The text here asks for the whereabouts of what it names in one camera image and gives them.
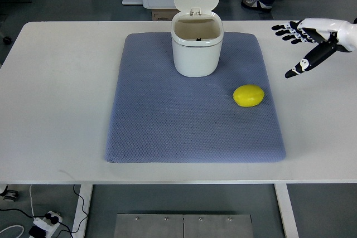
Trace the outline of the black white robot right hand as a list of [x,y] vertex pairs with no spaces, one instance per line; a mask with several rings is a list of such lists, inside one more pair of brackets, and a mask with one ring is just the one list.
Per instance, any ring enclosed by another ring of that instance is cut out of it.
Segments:
[[356,21],[350,23],[327,18],[305,18],[272,26],[272,30],[275,35],[293,45],[303,42],[316,44],[285,73],[287,79],[314,69],[336,51],[349,53],[356,50]]

